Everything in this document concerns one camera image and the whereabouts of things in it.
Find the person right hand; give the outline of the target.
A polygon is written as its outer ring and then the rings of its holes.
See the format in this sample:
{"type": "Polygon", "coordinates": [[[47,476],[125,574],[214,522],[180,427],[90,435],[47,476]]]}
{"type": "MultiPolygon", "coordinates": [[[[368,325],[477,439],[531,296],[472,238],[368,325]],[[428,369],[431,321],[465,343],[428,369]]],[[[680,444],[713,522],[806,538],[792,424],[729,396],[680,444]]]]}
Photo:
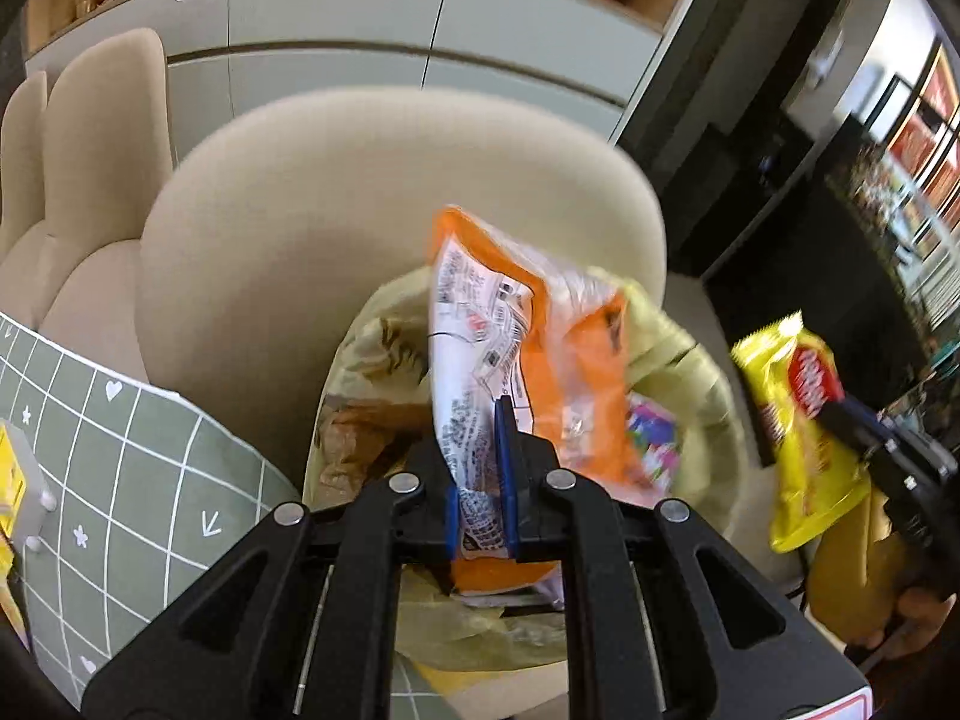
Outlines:
{"type": "Polygon", "coordinates": [[[913,655],[927,647],[947,621],[957,596],[944,600],[926,589],[909,589],[898,598],[896,612],[907,630],[885,649],[887,660],[913,655]]]}

